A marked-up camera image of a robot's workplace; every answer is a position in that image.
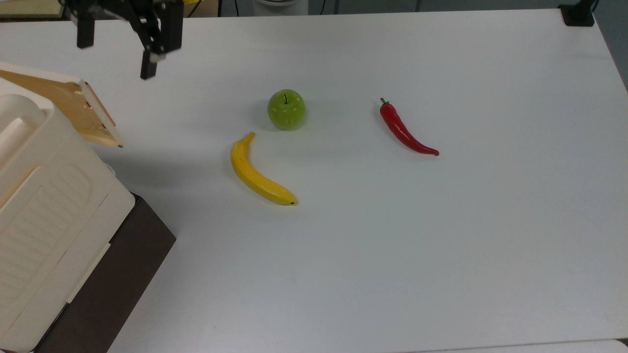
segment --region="dark brown cardboard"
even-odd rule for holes
[[[143,198],[114,237],[36,353],[106,353],[161,265],[175,237]]]

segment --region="plastic container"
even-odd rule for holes
[[[0,348],[35,347],[132,209],[85,142],[116,136],[80,78],[0,63]]]
[[[255,16],[306,16],[308,0],[253,0]]]

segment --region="floor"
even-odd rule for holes
[[[252,2],[236,0],[240,16],[252,16]],[[492,9],[556,8],[576,0],[420,0],[420,11],[473,11]],[[310,14],[333,14],[334,0],[309,0]],[[223,0],[222,16],[235,16],[234,0]],[[340,0],[338,13],[411,12],[416,0]],[[595,17],[615,64],[628,87],[628,0],[600,0]]]

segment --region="container lid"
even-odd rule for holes
[[[80,77],[0,62],[0,78],[50,99],[86,141],[124,146],[115,122]]]

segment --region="black mount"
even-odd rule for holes
[[[595,23],[591,5],[595,0],[581,0],[575,5],[558,5],[567,26],[592,27]]]
[[[155,76],[157,61],[181,48],[183,0],[59,0],[77,25],[77,46],[94,45],[95,15],[105,12],[129,21],[144,46],[140,77]]]

